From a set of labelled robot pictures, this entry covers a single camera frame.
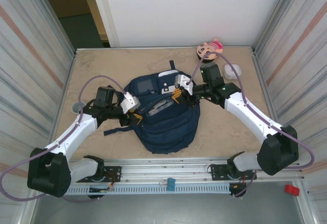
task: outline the navy blue backpack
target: navy blue backpack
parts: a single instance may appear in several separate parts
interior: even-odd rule
[[[171,98],[175,77],[178,74],[191,76],[176,70],[173,61],[170,64],[171,70],[135,78],[125,87],[125,91],[139,99],[143,119],[137,126],[105,131],[105,136],[134,130],[146,149],[154,154],[178,152],[189,146],[198,127],[200,104],[192,107]]]

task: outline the red clip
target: red clip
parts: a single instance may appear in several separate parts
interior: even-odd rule
[[[285,186],[285,192],[288,192],[289,194],[293,195],[293,196],[299,196],[300,195],[300,189],[298,189],[297,187],[294,187],[292,185],[287,184]]]

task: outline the white wall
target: white wall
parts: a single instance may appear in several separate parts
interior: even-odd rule
[[[111,46],[253,45],[278,0],[97,0]]]

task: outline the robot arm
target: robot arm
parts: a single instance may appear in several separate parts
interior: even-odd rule
[[[200,99],[208,99],[210,102],[220,105],[223,109],[235,115],[256,136],[261,149],[259,153],[239,153],[228,160],[230,174],[240,176],[243,171],[263,170],[269,175],[274,175],[291,163],[298,160],[298,145],[284,135],[271,128],[275,126],[289,135],[297,138],[294,128],[284,128],[279,123],[267,117],[262,111],[254,106],[248,99],[243,101],[241,90],[233,83],[225,84],[216,63],[203,64],[201,74],[204,84],[194,85],[189,83],[190,78],[179,75],[175,79],[172,98],[178,103],[194,104]],[[270,125],[266,125],[260,118],[245,105],[249,104]]]
[[[103,177],[103,159],[85,156],[74,163],[69,161],[83,141],[107,119],[119,119],[121,126],[132,126],[140,122],[142,117],[137,114],[140,105],[138,99],[127,92],[122,102],[115,105],[112,103],[115,93],[116,91],[111,87],[100,87],[96,99],[83,108],[82,115],[79,114],[59,138],[44,149],[36,148],[32,151],[31,157],[58,145],[50,153],[30,162],[27,181],[29,188],[61,197],[66,193],[71,182],[88,176],[97,179]]]

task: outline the pink plush toy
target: pink plush toy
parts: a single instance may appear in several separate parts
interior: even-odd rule
[[[213,42],[210,42],[209,44],[205,42],[203,43],[203,46],[199,45],[196,49],[199,60],[209,52],[223,53],[223,45],[218,42],[217,38],[215,38]],[[216,54],[210,54],[203,60],[203,63],[212,62],[216,57]]]

